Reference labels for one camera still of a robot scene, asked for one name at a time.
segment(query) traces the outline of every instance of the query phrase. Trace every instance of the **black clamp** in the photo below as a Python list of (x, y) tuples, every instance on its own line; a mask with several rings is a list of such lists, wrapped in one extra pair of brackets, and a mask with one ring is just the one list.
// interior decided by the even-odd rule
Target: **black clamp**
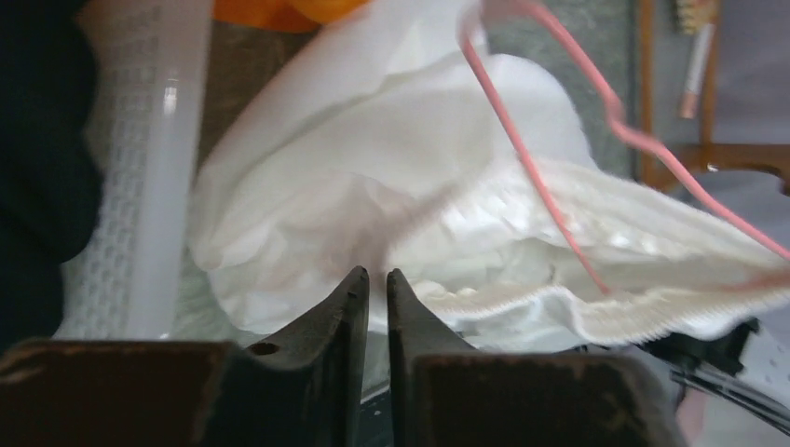
[(743, 370), (741, 354), (746, 342), (751, 334), (758, 333), (759, 329), (759, 322), (750, 319), (715, 340), (699, 340), (683, 333), (673, 332), (667, 337), (645, 343), (641, 347), (684, 373), (693, 373), (702, 364), (708, 364), (722, 373), (734, 376)]

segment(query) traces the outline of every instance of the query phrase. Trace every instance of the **gray surface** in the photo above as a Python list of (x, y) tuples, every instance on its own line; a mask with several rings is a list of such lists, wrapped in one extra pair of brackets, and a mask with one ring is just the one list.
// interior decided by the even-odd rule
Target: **gray surface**
[[(546, 4), (590, 55), (633, 117), (637, 96), (633, 82), (636, 2), (549, 0)], [(598, 166), (621, 177), (631, 177), (634, 152), (609, 131), (598, 95), (563, 48), (532, 20), (519, 20), (489, 31), (492, 51), (535, 61), (559, 79), (581, 116)]]
[(790, 143), (790, 2), (723, 2), (714, 138)]

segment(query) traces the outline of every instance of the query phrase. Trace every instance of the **small hole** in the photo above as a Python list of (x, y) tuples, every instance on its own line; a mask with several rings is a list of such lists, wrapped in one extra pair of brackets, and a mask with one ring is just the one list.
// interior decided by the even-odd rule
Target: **small hole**
[(279, 351), (279, 346), (273, 343), (261, 342), (248, 347), (247, 350), (256, 356), (269, 356)]

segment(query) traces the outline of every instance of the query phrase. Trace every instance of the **gray fabric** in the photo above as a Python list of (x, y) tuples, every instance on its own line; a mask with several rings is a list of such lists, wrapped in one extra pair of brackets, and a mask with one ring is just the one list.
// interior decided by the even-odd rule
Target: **gray fabric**
[[(636, 2), (549, 0), (546, 4), (598, 66), (633, 121)], [(533, 20), (518, 20), (490, 29), (489, 44), (493, 52), (527, 58), (551, 72), (576, 105), (598, 166), (620, 177), (633, 176), (635, 152), (612, 135), (593, 86), (546, 31)]]

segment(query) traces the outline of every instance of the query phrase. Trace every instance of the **black fabric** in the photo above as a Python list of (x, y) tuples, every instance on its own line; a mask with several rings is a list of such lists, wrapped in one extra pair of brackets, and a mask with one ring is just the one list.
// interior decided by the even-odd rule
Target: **black fabric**
[(0, 2), (0, 351), (61, 323), (60, 264), (87, 245), (102, 179), (83, 138), (97, 63), (72, 0)]

